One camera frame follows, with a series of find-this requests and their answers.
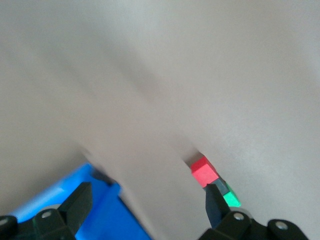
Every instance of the black mechanical part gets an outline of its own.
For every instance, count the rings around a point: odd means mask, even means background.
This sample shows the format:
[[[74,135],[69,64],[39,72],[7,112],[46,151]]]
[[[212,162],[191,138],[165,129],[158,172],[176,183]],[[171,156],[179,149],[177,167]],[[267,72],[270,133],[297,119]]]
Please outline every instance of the black mechanical part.
[[[91,183],[82,182],[58,209],[43,210],[19,224],[14,216],[0,216],[0,239],[75,240],[92,205]]]
[[[243,212],[231,211],[214,184],[206,186],[205,209],[212,228],[199,240],[308,240],[290,221],[272,219],[263,226]]]

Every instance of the blue object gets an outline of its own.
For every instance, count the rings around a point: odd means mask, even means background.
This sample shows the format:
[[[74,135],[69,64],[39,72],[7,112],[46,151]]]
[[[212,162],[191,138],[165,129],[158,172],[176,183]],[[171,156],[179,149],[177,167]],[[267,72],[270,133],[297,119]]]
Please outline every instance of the blue object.
[[[75,235],[77,240],[151,240],[120,199],[120,185],[118,183],[108,185],[104,181],[95,179],[91,176],[93,170],[88,163],[81,166],[13,211],[11,215],[16,216],[19,223],[29,220],[41,209],[61,204],[82,182],[90,182],[93,205]]]

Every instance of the bolt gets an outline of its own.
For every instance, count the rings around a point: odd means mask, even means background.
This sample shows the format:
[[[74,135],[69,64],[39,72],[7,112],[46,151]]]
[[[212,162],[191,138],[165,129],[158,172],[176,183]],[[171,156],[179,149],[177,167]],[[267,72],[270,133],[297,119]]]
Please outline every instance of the bolt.
[[[276,225],[276,227],[277,227],[278,229],[281,229],[281,230],[287,230],[287,229],[288,229],[288,225],[285,224],[283,221],[277,221],[277,222],[275,223],[275,225]]]
[[[235,214],[233,214],[234,218],[242,221],[243,219],[245,219],[245,217],[240,213],[240,212],[236,212]]]
[[[5,225],[8,221],[9,221],[9,220],[8,220],[7,217],[4,218],[4,219],[2,219],[2,220],[0,220],[0,226]]]
[[[43,218],[43,219],[45,219],[45,218],[47,218],[47,217],[50,217],[51,216],[51,211],[46,211],[46,212],[44,212],[42,215],[41,215],[41,217]]]

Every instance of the red block top face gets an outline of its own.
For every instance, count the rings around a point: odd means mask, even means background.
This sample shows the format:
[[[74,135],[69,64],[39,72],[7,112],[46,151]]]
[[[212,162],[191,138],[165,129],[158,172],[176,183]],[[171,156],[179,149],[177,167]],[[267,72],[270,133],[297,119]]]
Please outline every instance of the red block top face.
[[[216,169],[205,156],[191,165],[191,173],[203,188],[219,178]]]

